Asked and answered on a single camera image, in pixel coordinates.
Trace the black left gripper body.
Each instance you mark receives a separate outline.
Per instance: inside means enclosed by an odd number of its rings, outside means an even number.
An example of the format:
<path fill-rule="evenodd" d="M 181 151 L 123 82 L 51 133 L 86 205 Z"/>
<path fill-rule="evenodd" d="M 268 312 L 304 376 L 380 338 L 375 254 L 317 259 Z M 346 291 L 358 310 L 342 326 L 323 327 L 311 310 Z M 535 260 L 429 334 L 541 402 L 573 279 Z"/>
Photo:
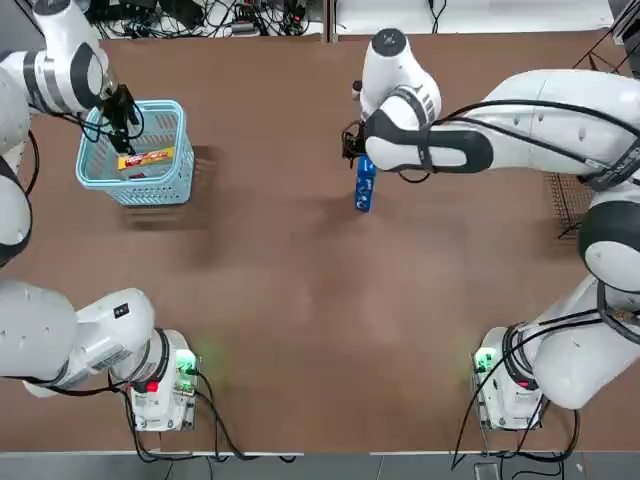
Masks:
<path fill-rule="evenodd" d="M 129 88 L 119 84 L 113 91 L 107 92 L 101 111 L 114 131 L 128 135 L 131 126 L 140 124 L 135 107 Z"/>

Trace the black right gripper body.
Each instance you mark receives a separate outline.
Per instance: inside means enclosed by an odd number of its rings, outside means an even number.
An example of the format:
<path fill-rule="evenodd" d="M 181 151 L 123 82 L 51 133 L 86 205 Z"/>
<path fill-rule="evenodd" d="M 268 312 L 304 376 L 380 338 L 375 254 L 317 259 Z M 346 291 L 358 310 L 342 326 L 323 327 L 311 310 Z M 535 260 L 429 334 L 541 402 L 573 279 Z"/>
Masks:
<path fill-rule="evenodd" d="M 342 157 L 355 160 L 366 154 L 364 140 L 364 122 L 354 120 L 347 124 L 341 132 Z"/>

